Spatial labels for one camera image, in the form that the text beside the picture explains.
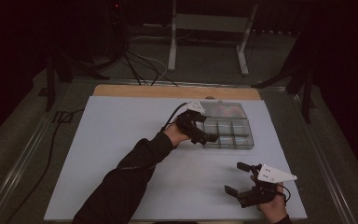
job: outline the hand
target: hand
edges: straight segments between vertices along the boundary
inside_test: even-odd
[[[278,183],[277,191],[283,193],[283,183]],[[277,223],[287,216],[284,197],[281,194],[275,195],[269,203],[261,203],[257,206],[269,223]]]
[[[167,136],[171,139],[172,145],[174,147],[179,145],[179,143],[190,139],[190,137],[188,137],[179,130],[178,126],[175,123],[170,124],[170,126],[168,126],[164,130],[164,133],[167,134]]]

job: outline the dark background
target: dark background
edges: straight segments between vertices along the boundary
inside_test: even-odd
[[[93,10],[86,13],[94,18],[89,25],[103,26],[99,23],[103,21],[101,7],[95,5],[102,3],[82,3],[82,8]],[[71,38],[71,32],[78,32],[83,24],[74,12],[78,4],[75,0],[0,0],[0,125],[33,87],[33,77],[46,67],[48,46],[58,40],[65,42],[63,36]],[[181,0],[178,10],[197,13],[202,8],[204,14],[241,16],[246,13],[241,10],[243,4],[238,0]],[[121,6],[129,25],[166,26],[171,22],[171,1],[132,0]],[[60,30],[68,25],[73,27],[69,33]],[[316,60],[312,60],[314,84],[321,88],[358,160],[358,1],[264,0],[257,10],[254,29],[257,33],[298,35],[285,66],[309,61],[310,53],[317,49]],[[92,37],[94,33],[86,31],[76,42],[85,44],[82,52],[86,55],[98,48],[91,44],[96,43],[92,38],[103,38]]]

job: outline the black sleeve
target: black sleeve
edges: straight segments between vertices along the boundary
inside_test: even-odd
[[[127,224],[145,194],[155,165],[172,149],[165,133],[158,133],[151,141],[140,140],[92,192],[76,213],[73,224]]]
[[[281,219],[279,222],[275,224],[292,224],[292,221],[290,220],[289,215],[287,215],[286,217],[284,217],[283,219]]]

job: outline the table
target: table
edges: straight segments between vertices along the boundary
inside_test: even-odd
[[[174,71],[176,64],[176,29],[190,29],[190,30],[207,30],[207,31],[225,31],[243,33],[243,40],[237,46],[236,51],[238,55],[238,62],[240,64],[241,74],[249,75],[248,66],[246,63],[244,50],[252,29],[252,24],[255,18],[258,4],[255,2],[252,6],[250,15],[247,18],[243,17],[225,17],[225,16],[210,16],[210,15],[194,15],[177,13],[176,0],[172,0],[172,35],[170,58],[168,60],[168,70]]]
[[[225,185],[239,191],[252,186],[249,175],[236,169],[238,161],[265,163],[290,173],[269,112],[256,90],[101,85],[89,98],[45,220],[70,220],[138,139],[153,137],[183,101],[205,97],[227,101],[236,98],[234,101],[242,104],[250,120],[255,147],[235,151],[181,144],[158,165],[133,220],[262,218],[254,206],[242,209],[224,192]],[[289,181],[285,186],[292,193],[287,205],[291,217],[307,217],[295,183]]]

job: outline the white tabletop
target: white tabletop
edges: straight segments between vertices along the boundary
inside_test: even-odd
[[[45,220],[72,220],[75,213],[141,138],[152,139],[173,110],[191,99],[91,96],[48,205]],[[249,220],[262,218],[255,206],[241,208],[225,194],[229,185],[240,192],[254,185],[238,161],[265,163],[290,173],[281,144],[263,101],[241,103],[248,116],[252,150],[208,149],[179,145],[157,166],[133,220]],[[287,210],[293,219],[307,217],[294,181]]]

